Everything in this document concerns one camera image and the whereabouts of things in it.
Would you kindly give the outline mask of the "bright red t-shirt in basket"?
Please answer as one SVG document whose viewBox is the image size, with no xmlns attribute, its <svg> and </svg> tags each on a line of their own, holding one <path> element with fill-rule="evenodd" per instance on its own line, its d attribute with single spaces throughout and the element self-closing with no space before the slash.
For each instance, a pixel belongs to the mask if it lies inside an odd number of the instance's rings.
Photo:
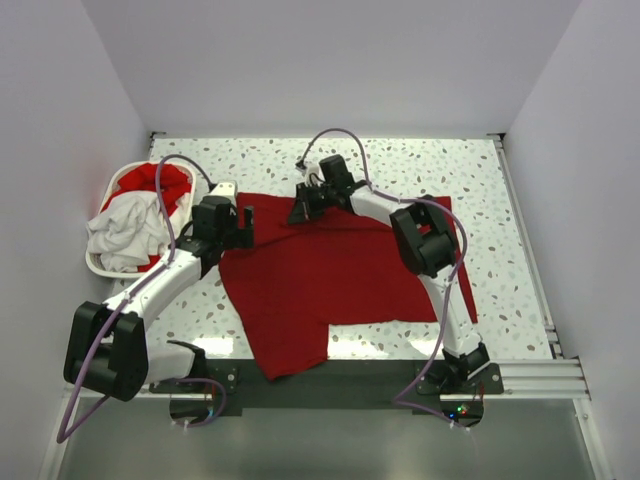
<svg viewBox="0 0 640 480">
<path fill-rule="evenodd" d="M 117 181 L 118 189 L 109 197 L 104 208 L 115 197 L 125 193 L 136 191 L 155 193 L 156 171 L 156 164 L 143 163 L 126 173 Z M 172 215 L 178 209 L 178 201 L 189 194 L 192 187 L 190 177 L 172 164 L 164 164 L 161 168 L 159 185 L 164 205 L 169 215 Z"/>
</svg>

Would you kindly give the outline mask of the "white t-shirt in basket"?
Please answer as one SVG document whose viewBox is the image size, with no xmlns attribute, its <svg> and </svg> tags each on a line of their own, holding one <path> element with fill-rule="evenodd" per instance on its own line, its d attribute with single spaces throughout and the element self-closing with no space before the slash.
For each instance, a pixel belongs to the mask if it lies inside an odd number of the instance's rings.
<svg viewBox="0 0 640 480">
<path fill-rule="evenodd" d="M 170 239 L 156 193 L 129 192 L 115 197 L 86 224 L 87 252 L 104 270 L 137 273 L 161 256 Z"/>
</svg>

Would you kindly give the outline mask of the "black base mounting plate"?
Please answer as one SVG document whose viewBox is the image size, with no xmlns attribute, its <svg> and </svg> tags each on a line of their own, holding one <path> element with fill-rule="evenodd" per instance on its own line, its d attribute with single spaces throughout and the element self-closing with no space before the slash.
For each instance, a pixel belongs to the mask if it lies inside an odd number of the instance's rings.
<svg viewBox="0 0 640 480">
<path fill-rule="evenodd" d="M 411 381 L 414 387 L 401 403 L 433 410 L 465 426 L 479 423 L 484 400 L 505 392 L 500 368 L 491 363 L 464 383 L 456 384 L 437 360 L 427 374 L 419 360 L 329 360 L 302 373 L 270 381 L 253 360 L 211 359 L 208 383 L 163 381 L 149 387 L 170 398 L 174 420 L 204 420 L 221 409 L 223 416 L 240 416 L 249 409 L 388 410 L 398 409 L 394 397 Z"/>
</svg>

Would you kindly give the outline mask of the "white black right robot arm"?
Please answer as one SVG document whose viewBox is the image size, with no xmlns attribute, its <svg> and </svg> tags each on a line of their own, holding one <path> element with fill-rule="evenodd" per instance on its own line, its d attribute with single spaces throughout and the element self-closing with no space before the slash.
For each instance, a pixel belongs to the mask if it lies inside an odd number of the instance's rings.
<svg viewBox="0 0 640 480">
<path fill-rule="evenodd" d="M 444 360 L 421 376 L 438 379 L 456 392 L 469 392 L 480 382 L 490 358 L 459 279 L 467 245 L 458 243 L 457 235 L 464 229 L 455 224 L 455 215 L 431 196 L 401 199 L 355 180 L 340 155 L 307 169 L 296 185 L 288 222 L 318 219 L 331 207 L 391 228 L 402 263 L 420 280 L 440 326 L 436 349 Z"/>
</svg>

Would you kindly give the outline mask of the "dark red t-shirt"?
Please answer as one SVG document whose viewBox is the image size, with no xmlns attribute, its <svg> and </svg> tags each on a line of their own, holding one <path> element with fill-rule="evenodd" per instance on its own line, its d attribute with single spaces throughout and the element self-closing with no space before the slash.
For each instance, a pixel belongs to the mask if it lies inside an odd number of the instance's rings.
<svg viewBox="0 0 640 480">
<path fill-rule="evenodd" d="M 267 379 L 325 362 L 332 325 L 436 321 L 442 310 L 403 265 L 389 227 L 340 209 L 290 225 L 293 204 L 239 194 L 238 207 L 254 210 L 254 245 L 226 251 L 219 263 Z"/>
</svg>

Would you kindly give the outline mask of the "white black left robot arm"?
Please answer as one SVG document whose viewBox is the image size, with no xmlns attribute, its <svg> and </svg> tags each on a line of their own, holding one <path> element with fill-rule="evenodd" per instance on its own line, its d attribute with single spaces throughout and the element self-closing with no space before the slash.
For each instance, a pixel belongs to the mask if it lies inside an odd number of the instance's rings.
<svg viewBox="0 0 640 480">
<path fill-rule="evenodd" d="M 67 347 L 66 382 L 121 401 L 146 384 L 167 380 L 185 392 L 207 380 L 201 349 L 180 341 L 151 347 L 146 332 L 187 288 L 218 265 L 227 250 L 254 245 L 254 209 L 237 209 L 229 198 L 207 195 L 192 209 L 189 227 L 175 247 L 134 284 L 101 302 L 76 310 Z"/>
</svg>

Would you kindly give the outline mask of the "white laundry basket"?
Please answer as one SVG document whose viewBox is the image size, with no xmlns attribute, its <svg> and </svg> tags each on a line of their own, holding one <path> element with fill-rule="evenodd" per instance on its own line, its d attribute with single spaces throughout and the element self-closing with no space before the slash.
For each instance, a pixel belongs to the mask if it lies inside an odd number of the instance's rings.
<svg viewBox="0 0 640 480">
<path fill-rule="evenodd" d="M 157 165 L 135 162 L 114 174 L 98 213 L 86 223 L 85 260 L 96 275 L 139 278 L 169 250 L 169 232 L 190 219 L 196 173 L 169 161 L 155 184 Z"/>
</svg>

